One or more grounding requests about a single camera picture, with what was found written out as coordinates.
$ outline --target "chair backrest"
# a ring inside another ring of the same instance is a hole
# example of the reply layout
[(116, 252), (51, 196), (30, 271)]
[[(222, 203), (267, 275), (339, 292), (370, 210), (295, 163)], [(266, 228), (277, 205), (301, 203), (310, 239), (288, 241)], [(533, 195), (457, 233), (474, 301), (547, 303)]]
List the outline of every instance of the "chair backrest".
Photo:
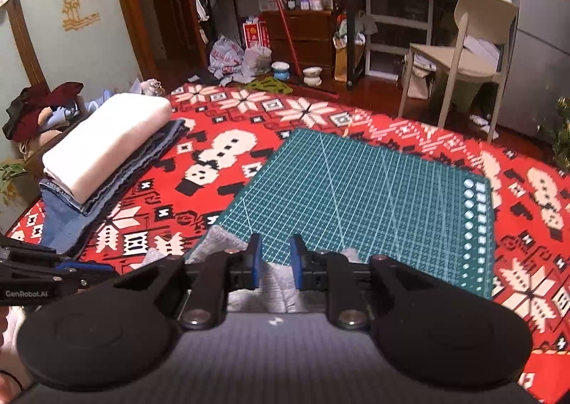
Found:
[(504, 0), (459, 0), (455, 7), (455, 24), (460, 27), (468, 15), (467, 35), (492, 43), (508, 41), (512, 21), (519, 8)]

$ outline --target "wooden door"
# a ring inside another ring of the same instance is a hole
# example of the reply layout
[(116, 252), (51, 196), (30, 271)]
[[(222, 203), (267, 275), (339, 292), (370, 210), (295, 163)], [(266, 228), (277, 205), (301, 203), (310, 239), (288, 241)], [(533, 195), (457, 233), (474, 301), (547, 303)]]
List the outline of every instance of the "wooden door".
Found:
[(184, 59), (206, 65), (205, 45), (200, 35), (196, 0), (171, 0), (174, 21)]

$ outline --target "screw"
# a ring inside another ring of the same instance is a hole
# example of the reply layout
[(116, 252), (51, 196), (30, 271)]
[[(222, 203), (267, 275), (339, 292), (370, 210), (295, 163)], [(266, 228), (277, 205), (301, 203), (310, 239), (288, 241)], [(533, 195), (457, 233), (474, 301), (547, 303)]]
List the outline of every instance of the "screw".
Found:
[(366, 322), (366, 314), (359, 310), (347, 309), (340, 313), (338, 320), (344, 325), (357, 326)]
[(192, 309), (182, 315), (182, 320), (191, 325), (203, 325), (210, 320), (210, 313), (203, 309)]

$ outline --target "beige chair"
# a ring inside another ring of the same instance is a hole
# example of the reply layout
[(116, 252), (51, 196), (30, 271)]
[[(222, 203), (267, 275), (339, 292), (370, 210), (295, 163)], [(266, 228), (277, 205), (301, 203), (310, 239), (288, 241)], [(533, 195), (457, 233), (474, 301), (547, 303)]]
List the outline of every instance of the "beige chair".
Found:
[[(509, 31), (513, 20), (517, 16), (517, 11), (518, 7), (503, 0), (459, 0), (454, 14), (455, 23), (459, 28), (455, 47), (410, 44), (408, 61), (413, 61), (415, 54), (421, 55), (435, 63), (439, 69), (449, 75), (445, 88), (444, 103), (437, 123), (439, 128), (445, 125), (445, 118), (449, 111), (456, 79), (478, 83), (495, 82), (499, 85), (499, 88), (487, 136), (487, 142), (492, 141), (495, 126), (497, 125), (497, 117), (499, 116), (501, 99), (503, 98), (504, 85), (507, 80)], [(463, 41), (465, 36), (472, 36), (495, 44), (504, 44), (499, 58), (501, 68), (498, 70), (492, 67), (486, 60), (464, 49)], [(402, 116), (404, 113), (412, 67), (412, 64), (406, 66), (403, 81), (404, 91), (400, 100), (398, 116)]]

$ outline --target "blue denim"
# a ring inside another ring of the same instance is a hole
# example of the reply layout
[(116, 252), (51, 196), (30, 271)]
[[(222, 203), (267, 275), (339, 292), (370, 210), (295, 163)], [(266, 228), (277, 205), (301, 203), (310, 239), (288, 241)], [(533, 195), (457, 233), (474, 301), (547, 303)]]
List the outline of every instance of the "blue denim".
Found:
[(170, 150), (186, 132), (183, 119), (166, 123), (127, 158), (83, 204), (76, 202), (52, 180), (42, 179), (39, 186), (46, 218), (40, 244), (68, 256), (75, 256), (81, 252), (95, 224), (111, 212), (126, 189)]

